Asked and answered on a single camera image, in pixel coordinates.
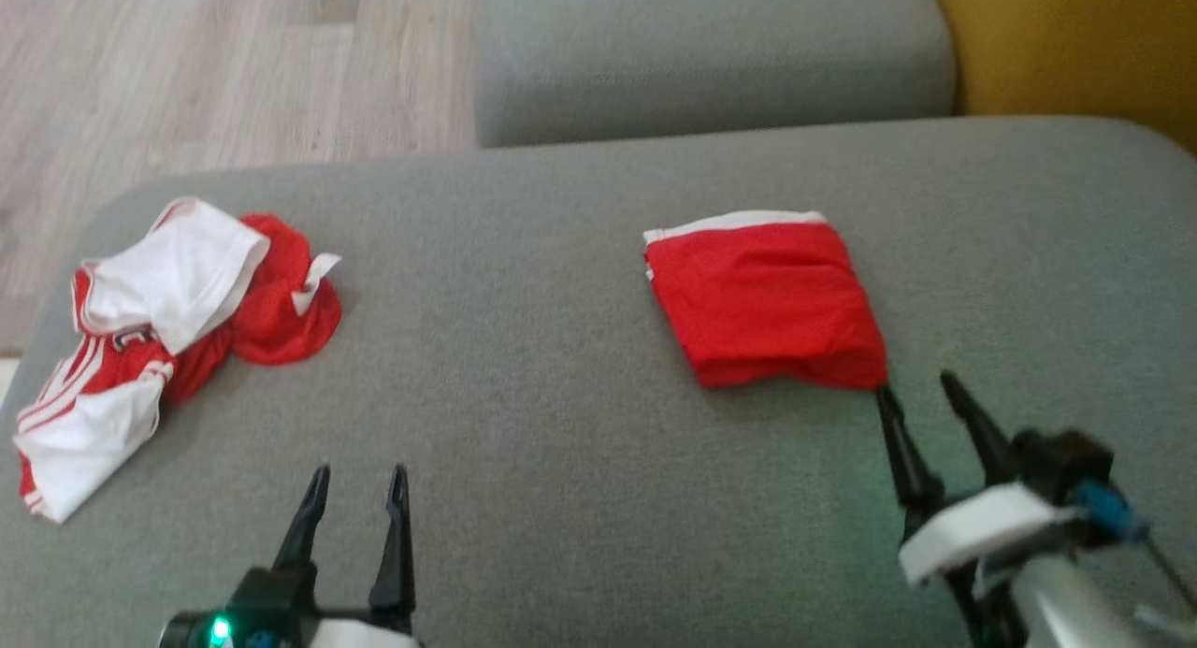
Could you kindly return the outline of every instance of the blue connector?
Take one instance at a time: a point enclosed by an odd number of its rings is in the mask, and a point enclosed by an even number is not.
[[[1093,480],[1081,480],[1073,503],[1088,511],[1090,523],[1119,543],[1140,543],[1152,529],[1149,521],[1134,511],[1122,496]]]

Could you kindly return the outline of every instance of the gray fabric upholstery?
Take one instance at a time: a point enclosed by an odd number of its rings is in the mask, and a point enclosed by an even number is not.
[[[1197,575],[1197,164],[1088,119],[777,129],[168,178],[169,199],[274,211],[346,315],[311,362],[231,362],[63,527],[0,455],[0,644],[151,644],[268,563],[316,465],[333,487],[321,601],[364,601],[396,461],[412,473],[431,646],[961,646],[907,589],[873,398],[789,381],[697,387],[644,278],[642,230],[818,208],[841,231],[913,434],[979,482],[937,386],[954,368],[1010,432],[1080,425]],[[74,346],[67,275],[2,418]],[[1123,610],[1177,611],[1134,552],[1092,564]]]
[[[935,0],[478,0],[485,146],[947,115]]]

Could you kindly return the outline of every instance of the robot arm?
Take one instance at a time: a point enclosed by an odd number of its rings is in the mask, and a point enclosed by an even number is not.
[[[984,470],[980,491],[947,495],[897,395],[889,387],[876,394],[912,583],[942,577],[978,648],[1138,646],[1131,624],[1074,562],[1077,552],[1116,544],[1153,550],[1147,522],[1110,482],[1113,453],[1076,430],[1026,430],[1011,443],[955,375],[940,378]]]
[[[316,606],[316,564],[311,547],[324,516],[332,471],[321,466],[269,569],[253,568],[220,608],[176,614],[163,629],[159,648],[347,648],[415,646],[412,612],[415,577],[407,471],[395,466],[387,514],[390,526],[378,579],[367,608]]]

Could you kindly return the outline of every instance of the wooden floor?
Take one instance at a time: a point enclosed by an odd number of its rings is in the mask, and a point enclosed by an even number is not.
[[[472,7],[0,0],[0,353],[133,184],[473,146]]]

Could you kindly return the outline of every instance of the red and white jersey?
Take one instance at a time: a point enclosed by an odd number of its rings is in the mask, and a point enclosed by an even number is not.
[[[17,414],[20,495],[60,522],[158,428],[175,359],[147,327],[86,335]]]
[[[20,493],[66,520],[233,353],[280,365],[320,351],[341,320],[324,279],[340,259],[271,214],[171,201],[144,240],[72,281],[74,355],[17,418]]]

